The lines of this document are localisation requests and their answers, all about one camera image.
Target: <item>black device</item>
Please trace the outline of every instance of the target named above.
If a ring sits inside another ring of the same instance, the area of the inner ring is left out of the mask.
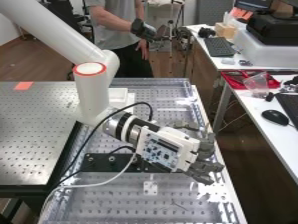
[[[276,97],[298,130],[298,95],[278,93]]]
[[[248,11],[269,10],[273,0],[236,0],[234,6]]]
[[[298,46],[298,0],[282,0],[294,7],[293,16],[254,12],[246,29],[264,44]]]
[[[269,121],[282,125],[282,126],[288,126],[289,125],[289,118],[288,116],[277,111],[277,110],[266,110],[262,112],[262,117],[265,119],[268,119]]]
[[[148,25],[141,19],[135,19],[132,23],[131,32],[140,38],[145,39],[148,42],[155,41],[156,37],[156,28]]]
[[[225,37],[204,39],[212,57],[233,57],[236,54]]]
[[[217,35],[216,31],[211,28],[204,28],[203,27],[199,31],[199,36],[201,38],[209,38],[209,37],[216,36],[216,35]]]

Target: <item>printer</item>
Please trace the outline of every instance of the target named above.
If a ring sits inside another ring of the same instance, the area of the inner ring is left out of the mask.
[[[254,12],[248,31],[266,45],[298,46],[298,18],[281,18],[268,12]]]

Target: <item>metal table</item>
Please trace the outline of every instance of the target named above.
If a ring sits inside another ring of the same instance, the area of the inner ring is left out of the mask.
[[[136,94],[136,101],[147,101],[155,109],[155,119],[161,126],[172,126],[175,120],[196,121],[200,126],[208,123],[196,87],[188,79],[116,79],[113,87],[128,87]],[[148,108],[137,106],[135,114],[147,119]],[[77,135],[70,158],[79,150],[91,131],[84,126]],[[185,131],[193,137],[196,132]],[[75,172],[85,153],[108,153],[124,145],[120,141],[97,133],[85,147],[79,160],[70,170]],[[212,158],[224,163],[219,146]],[[115,173],[80,173],[67,184],[103,182]],[[144,195],[144,181],[159,183],[159,195]],[[56,192],[42,217],[44,224],[93,223],[241,223],[245,216],[230,182],[226,169],[213,174],[216,183],[211,187],[197,184],[183,174],[125,173],[111,184],[97,188],[83,188]]]
[[[68,156],[77,93],[70,82],[38,82],[27,90],[18,84],[0,83],[0,197],[39,210]]]

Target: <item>cable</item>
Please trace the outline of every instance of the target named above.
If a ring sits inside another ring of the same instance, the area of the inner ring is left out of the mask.
[[[46,209],[48,200],[50,200],[50,198],[54,196],[54,194],[55,194],[56,191],[63,190],[63,189],[72,189],[72,188],[99,187],[99,186],[103,186],[103,185],[111,183],[111,182],[112,182],[115,179],[117,179],[117,178],[123,175],[123,173],[127,171],[127,169],[129,168],[129,166],[131,166],[131,164],[132,164],[135,158],[136,158],[136,153],[133,153],[132,158],[131,158],[131,160],[129,160],[127,166],[124,167],[124,169],[123,169],[123,170],[120,171],[120,173],[119,173],[117,175],[115,175],[109,180],[107,180],[107,181],[104,181],[104,182],[101,182],[101,183],[97,183],[97,184],[70,185],[70,186],[62,186],[62,187],[55,188],[55,189],[52,190],[52,192],[50,193],[50,195],[48,195],[46,201],[44,201],[44,205],[43,205],[43,208],[42,208],[42,215],[43,215],[43,212],[44,212],[44,209]]]
[[[136,152],[136,149],[135,149],[132,146],[125,145],[125,146],[121,146],[121,147],[119,147],[117,149],[115,149],[112,152],[109,152],[109,153],[108,153],[100,160],[105,159],[107,157],[109,157],[111,155],[113,155],[117,151],[120,151],[121,149],[125,149],[125,148],[127,148],[127,149],[131,149],[133,152]],[[72,174],[71,174],[70,176],[67,176],[63,180],[60,180],[59,183],[55,184],[55,186],[52,187],[52,189],[58,188],[59,185],[60,185],[66,180],[68,180],[71,177],[73,177],[76,174],[79,174],[85,168],[91,167],[93,164],[95,164],[95,162],[92,162],[92,163],[89,164],[89,166],[85,166],[84,168],[79,169],[75,173],[72,173]]]
[[[220,129],[220,131],[222,131],[232,123],[234,123],[236,121],[238,121],[244,116],[246,115],[246,113],[244,113],[240,117],[237,117],[232,122],[229,122],[228,124],[226,124],[226,126],[222,128],[222,129]]]
[[[77,160],[77,158],[79,158],[79,156],[80,156],[80,153],[81,153],[81,151],[83,151],[83,149],[84,149],[84,147],[85,147],[88,141],[91,140],[91,138],[92,138],[92,136],[93,136],[96,130],[97,130],[99,127],[104,124],[104,122],[105,122],[111,117],[113,117],[117,113],[120,113],[121,111],[124,111],[124,110],[127,110],[128,108],[135,107],[135,106],[137,106],[137,105],[147,105],[147,106],[149,107],[149,109],[151,109],[151,114],[149,114],[149,119],[148,119],[148,120],[152,121],[152,118],[153,118],[153,108],[152,108],[151,104],[147,103],[147,102],[137,102],[137,103],[133,103],[132,105],[129,105],[129,106],[127,106],[127,107],[119,109],[119,110],[115,111],[113,113],[111,113],[111,114],[109,114],[109,115],[100,121],[100,123],[96,125],[96,127],[93,128],[93,130],[92,130],[89,136],[87,137],[85,142],[83,143],[83,145],[81,145],[81,147],[80,147],[80,149],[79,149],[79,151],[77,151],[77,154],[76,154],[76,156],[75,156],[75,158],[73,158],[71,164],[68,165],[67,169],[63,171],[62,176],[68,172],[68,170],[70,170],[71,167],[73,166],[73,164],[75,164],[75,162],[76,162],[76,160]]]

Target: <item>black cable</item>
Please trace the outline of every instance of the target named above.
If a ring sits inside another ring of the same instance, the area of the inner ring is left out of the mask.
[[[117,151],[120,151],[121,149],[131,149],[133,152],[136,152],[136,149],[132,146],[121,146],[117,149],[115,149],[112,152],[109,152],[100,160],[105,159],[107,157],[109,157],[111,155],[113,155]],[[63,180],[59,181],[58,184],[55,184],[55,186],[52,187],[52,189],[55,189],[56,187],[59,187],[59,185],[68,180],[71,177],[73,177],[76,174],[79,174],[85,168],[91,167],[92,165],[95,165],[95,162],[92,162],[88,166],[85,166],[84,168],[79,169],[75,173],[72,173],[70,176],[67,176]]]
[[[96,125],[96,127],[93,128],[93,130],[92,130],[89,136],[87,137],[85,142],[83,143],[83,145],[81,145],[81,147],[80,147],[80,149],[79,149],[79,151],[77,151],[77,154],[76,154],[76,156],[75,156],[75,158],[73,158],[71,164],[68,165],[67,169],[66,169],[64,172],[62,173],[62,176],[68,172],[68,170],[70,170],[71,167],[73,166],[73,164],[75,164],[75,162],[76,162],[76,160],[77,160],[77,158],[79,158],[79,156],[80,156],[80,153],[81,153],[81,151],[83,151],[83,149],[84,149],[84,147],[85,147],[88,141],[91,140],[93,134],[96,133],[96,130],[97,130],[99,127],[104,124],[104,122],[105,122],[111,117],[113,117],[117,113],[120,113],[121,111],[124,111],[124,110],[127,110],[127,109],[129,109],[131,107],[135,107],[135,106],[137,106],[137,105],[147,105],[147,106],[149,107],[149,109],[151,109],[151,114],[149,114],[149,119],[148,119],[148,120],[152,121],[152,118],[153,118],[153,108],[152,108],[151,104],[147,103],[147,102],[137,102],[137,103],[135,103],[135,104],[132,104],[132,105],[129,105],[129,106],[127,106],[127,107],[119,109],[119,110],[115,111],[112,114],[109,114],[109,115],[101,120],[101,122]]]

